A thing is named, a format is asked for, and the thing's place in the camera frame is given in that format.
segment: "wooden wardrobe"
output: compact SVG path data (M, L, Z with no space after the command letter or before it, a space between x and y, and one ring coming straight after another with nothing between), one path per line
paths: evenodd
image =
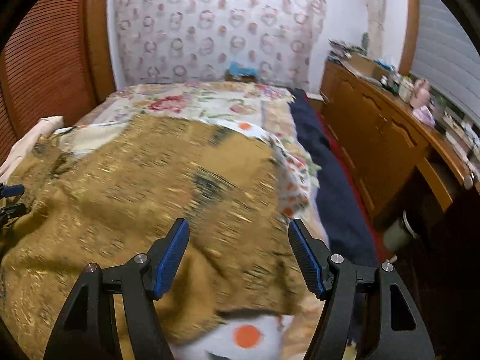
M107 0L39 0L0 55L0 164L42 117L76 123L115 84Z

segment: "floral bedspread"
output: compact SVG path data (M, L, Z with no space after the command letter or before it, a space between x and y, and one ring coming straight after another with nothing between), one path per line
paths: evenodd
M206 122L222 119L247 122L277 136L289 153L309 170L313 186L318 186L319 169L297 141L289 102L294 101L285 88L240 82L190 84L146 84L112 93L100 114L83 119L82 124L122 122L135 114L162 114Z
M61 128L54 132L58 137L57 145L64 152L72 153L81 158L104 144L116 139L130 121L117 121L99 124L90 124L72 129ZM296 218L309 206L311 182L308 168L296 157L288 152L278 137L261 127L244 121L229 121L224 119L210 119L208 124L225 127L249 138L261 140L273 149L273 157L279 165L277 167L278 181L278 209L289 218Z

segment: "trash can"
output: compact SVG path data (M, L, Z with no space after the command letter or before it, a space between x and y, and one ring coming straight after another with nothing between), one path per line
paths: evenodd
M383 233L383 244L392 252L396 252L421 234L425 234L425 223L421 215L414 210L404 210L385 233Z

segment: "white roller shutter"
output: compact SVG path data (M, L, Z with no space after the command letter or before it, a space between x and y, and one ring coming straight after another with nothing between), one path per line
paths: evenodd
M441 0L420 0L411 73L426 78L480 124L480 55Z

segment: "red carpet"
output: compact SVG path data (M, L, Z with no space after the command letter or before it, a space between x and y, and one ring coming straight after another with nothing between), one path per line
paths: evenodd
M373 242L375 244L375 252L377 254L377 259L378 259L379 262L383 262L388 258L388 256L391 255L391 252L388 252L388 250L383 245L382 235L380 233L376 232L373 229L373 227L371 226L370 219L368 218L367 211L365 210L365 207L363 205L363 201L362 201L362 198L360 196L360 193L357 190L357 187L355 186L353 178L352 178L347 166L345 165L345 162L343 161L342 150L340 148L340 145L339 145L338 141L333 137L330 130L328 128L324 127L322 114L317 112L316 115L318 117L318 120L320 120L320 123L322 124L322 127L323 127L323 130L324 130L325 134L328 137L328 140L330 142L330 150L335 155L337 160L340 162L340 165L343 168L343 173L345 173L345 177L346 177L347 181L349 182L349 184L352 188L353 194L355 195L355 199L357 200L357 204L360 207L360 211L362 212L363 217L365 218L365 222L367 223L368 230L370 231L371 236L373 237Z

